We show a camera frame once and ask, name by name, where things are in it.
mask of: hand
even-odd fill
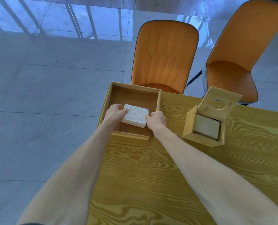
[[[128,109],[120,110],[119,108],[121,107],[122,105],[117,103],[111,105],[110,108],[107,110],[102,123],[107,123],[114,128],[115,125],[121,122],[125,115],[128,113]]]
[[[147,127],[154,132],[156,138],[160,129],[166,128],[166,117],[163,115],[162,111],[158,110],[156,112],[152,112],[150,116],[146,115],[145,120]]]

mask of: wooden box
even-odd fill
[[[187,113],[183,137],[208,147],[224,145],[227,116],[241,97],[241,95],[211,86],[200,105]]]
[[[125,104],[146,108],[149,114],[160,109],[162,90],[138,85],[129,85],[111,82],[108,88],[98,125],[103,121],[108,108],[119,103],[122,109]],[[145,126],[140,128],[126,123],[119,123],[112,131],[112,135],[133,137],[148,140],[153,136],[153,132]]]

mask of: forearm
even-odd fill
[[[219,225],[278,224],[278,207],[233,170],[167,128],[157,138]]]
[[[102,123],[50,177],[17,224],[86,224],[89,204],[113,126]]]

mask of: wooden table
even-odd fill
[[[182,138],[187,112],[201,98],[163,92],[167,127]],[[236,106],[226,144],[208,148],[278,205],[278,112]],[[91,201],[88,224],[215,224],[160,142],[111,136]]]

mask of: person's right hand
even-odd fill
[[[166,127],[166,117],[163,115],[162,111],[152,112],[145,116],[146,124],[149,129],[154,132],[155,137],[161,128]]]

